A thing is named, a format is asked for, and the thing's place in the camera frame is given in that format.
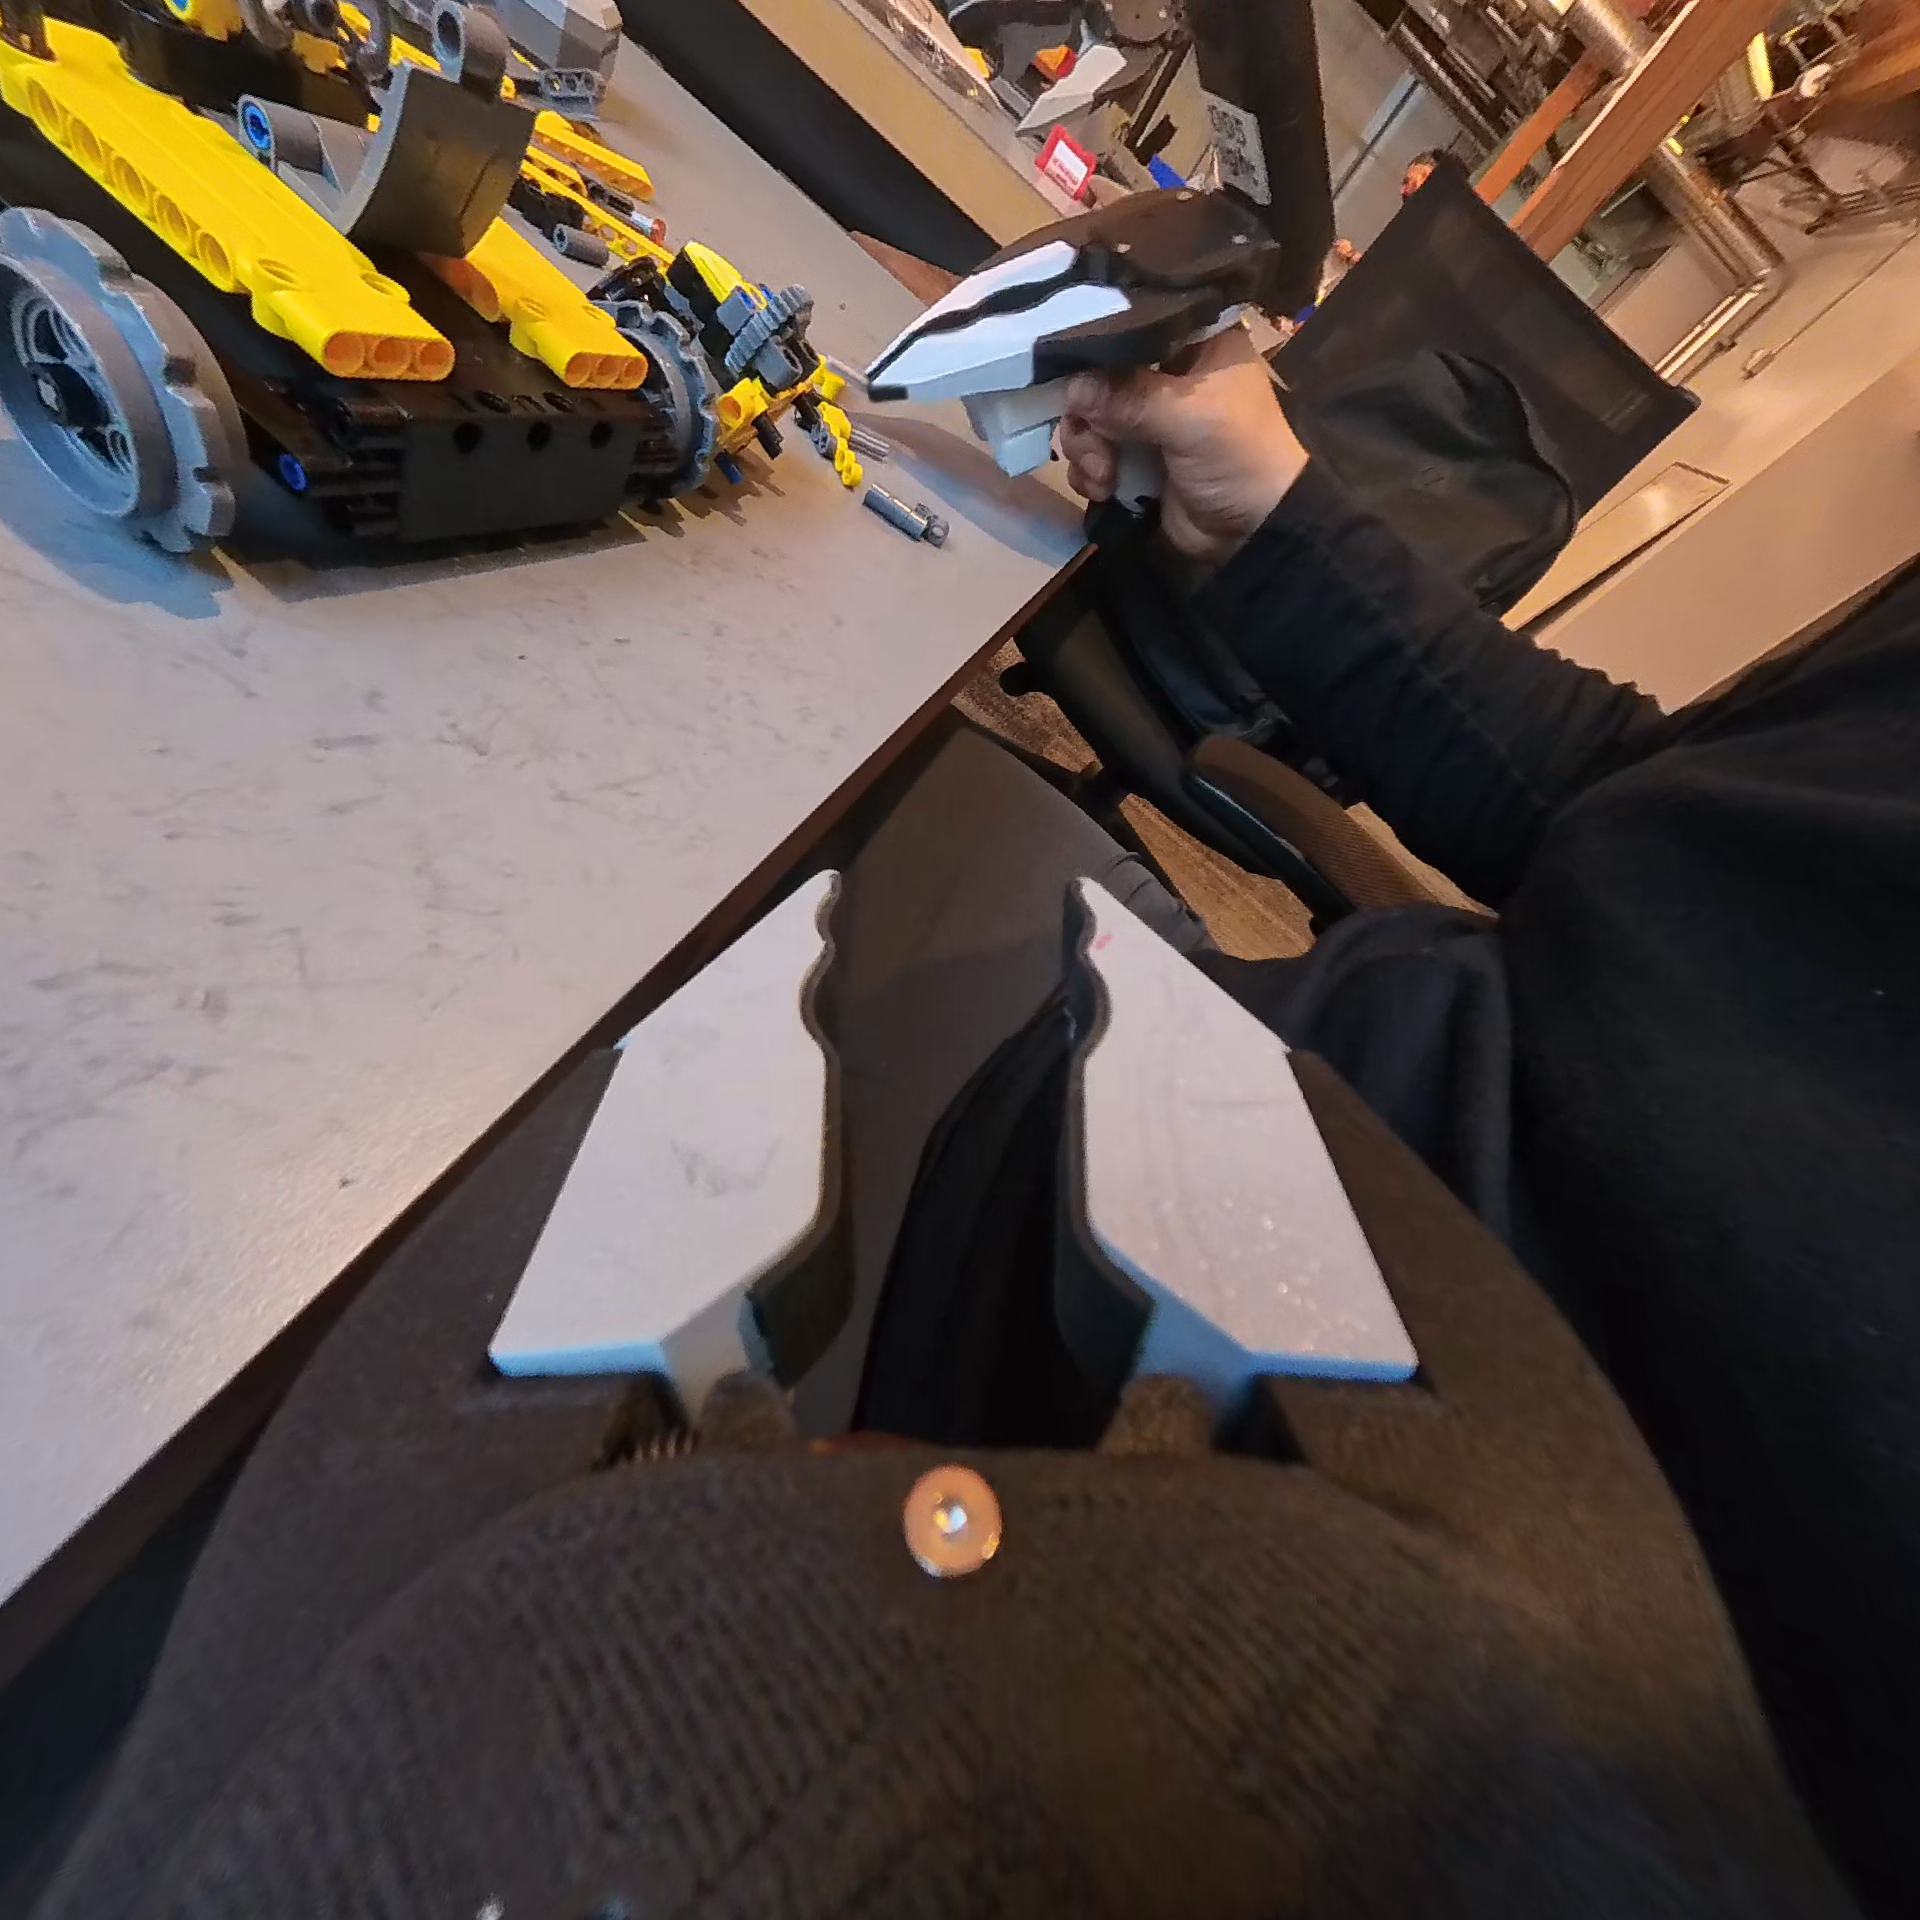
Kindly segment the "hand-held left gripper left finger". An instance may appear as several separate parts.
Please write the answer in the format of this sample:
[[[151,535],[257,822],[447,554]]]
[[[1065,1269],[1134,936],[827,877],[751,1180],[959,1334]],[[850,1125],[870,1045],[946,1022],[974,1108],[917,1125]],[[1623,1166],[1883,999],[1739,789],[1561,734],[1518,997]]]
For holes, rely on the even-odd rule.
[[[503,1376],[656,1376],[682,1410],[795,1388],[850,1309],[839,877],[808,877],[617,1045],[490,1341]]]

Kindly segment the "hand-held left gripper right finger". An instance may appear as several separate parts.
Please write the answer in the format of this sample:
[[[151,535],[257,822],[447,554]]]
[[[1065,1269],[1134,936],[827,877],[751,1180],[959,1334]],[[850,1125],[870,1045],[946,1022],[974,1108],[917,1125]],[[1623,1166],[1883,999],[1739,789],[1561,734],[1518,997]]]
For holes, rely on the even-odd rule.
[[[1403,1385],[1419,1354],[1289,1047],[1094,880],[1065,900],[1063,1344],[1094,1391]]]

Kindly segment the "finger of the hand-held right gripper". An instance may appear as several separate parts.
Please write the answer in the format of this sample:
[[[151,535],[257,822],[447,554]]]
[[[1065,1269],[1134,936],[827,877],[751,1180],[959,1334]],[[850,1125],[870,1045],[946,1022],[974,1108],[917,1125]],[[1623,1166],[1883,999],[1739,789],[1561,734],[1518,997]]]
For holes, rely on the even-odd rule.
[[[1093,369],[1146,367],[1206,321],[1206,294],[1047,294],[1029,305],[954,305],[910,326],[870,364],[870,398],[1018,392]]]
[[[923,321],[923,317],[949,313],[954,305],[1029,305],[1043,297],[1130,297],[1135,293],[1135,268],[1130,262],[1130,252],[1130,242],[1113,242],[1110,238],[1083,239],[1075,247],[1069,247],[1065,239],[1053,238],[1042,247],[1018,252],[1016,255],[999,262],[997,268],[981,269],[961,279],[951,293],[946,293],[923,316],[919,316],[910,326],[905,326],[882,351],[893,348],[902,337],[902,333],[914,324]],[[863,372],[866,394],[872,394],[872,361]]]

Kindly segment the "person's right forearm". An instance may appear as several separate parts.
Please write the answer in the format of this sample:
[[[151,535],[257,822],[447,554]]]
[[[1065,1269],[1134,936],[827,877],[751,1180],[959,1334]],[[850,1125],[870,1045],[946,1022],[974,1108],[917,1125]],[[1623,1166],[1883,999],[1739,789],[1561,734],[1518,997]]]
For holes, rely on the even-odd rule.
[[[1200,605],[1422,861],[1501,904],[1549,820],[1654,753],[1643,692],[1512,633],[1314,464]]]

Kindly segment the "person's right hand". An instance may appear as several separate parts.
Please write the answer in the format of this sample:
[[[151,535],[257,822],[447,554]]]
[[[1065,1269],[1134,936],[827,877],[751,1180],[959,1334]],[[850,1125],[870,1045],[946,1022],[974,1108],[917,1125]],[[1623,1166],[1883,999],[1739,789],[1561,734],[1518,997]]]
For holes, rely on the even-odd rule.
[[[1089,369],[1065,391],[1057,446],[1088,503],[1119,490],[1126,448],[1158,452],[1158,527],[1187,561],[1232,559],[1307,469],[1271,367],[1246,326],[1192,344],[1170,369]]]

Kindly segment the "long grey table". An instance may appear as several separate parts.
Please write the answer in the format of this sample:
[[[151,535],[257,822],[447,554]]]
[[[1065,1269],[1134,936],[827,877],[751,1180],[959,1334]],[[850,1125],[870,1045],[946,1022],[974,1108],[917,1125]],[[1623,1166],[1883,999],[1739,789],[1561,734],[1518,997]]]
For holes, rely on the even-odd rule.
[[[937,82],[862,5],[621,2],[624,31],[835,223],[971,272],[1089,207],[1001,108]]]

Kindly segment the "black office chair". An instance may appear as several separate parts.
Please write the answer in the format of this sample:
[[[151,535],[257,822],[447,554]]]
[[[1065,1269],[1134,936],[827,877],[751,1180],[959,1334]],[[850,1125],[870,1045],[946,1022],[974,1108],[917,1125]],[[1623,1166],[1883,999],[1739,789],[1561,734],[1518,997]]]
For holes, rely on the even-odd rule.
[[[1314,464],[1493,615],[1695,408],[1454,175],[1403,206],[1272,369]],[[1067,792],[1099,822],[1146,799],[1287,886],[1312,933],[1424,900],[1145,535],[1101,535],[1014,644],[999,686],[1063,708],[1094,757]]]

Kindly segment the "person's black top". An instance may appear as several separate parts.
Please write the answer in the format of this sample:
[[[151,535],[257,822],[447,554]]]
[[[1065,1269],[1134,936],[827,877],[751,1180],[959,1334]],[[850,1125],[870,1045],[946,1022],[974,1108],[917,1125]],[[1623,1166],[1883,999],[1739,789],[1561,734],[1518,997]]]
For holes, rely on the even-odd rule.
[[[1115,1574],[969,1626],[847,1916],[1914,1916],[1914,583],[1670,716],[1494,919],[1205,969],[1587,1344],[1686,1508],[1840,1895],[1678,1653],[1297,1468],[1094,1495]]]

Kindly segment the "yellow black toy vehicle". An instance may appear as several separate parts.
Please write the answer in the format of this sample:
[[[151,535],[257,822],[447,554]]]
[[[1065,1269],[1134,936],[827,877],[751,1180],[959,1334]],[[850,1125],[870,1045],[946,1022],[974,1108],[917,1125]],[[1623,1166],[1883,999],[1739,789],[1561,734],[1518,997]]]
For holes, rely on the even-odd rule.
[[[251,471],[368,544],[665,500],[509,60],[466,5],[3,5],[3,418],[49,479],[176,552]]]

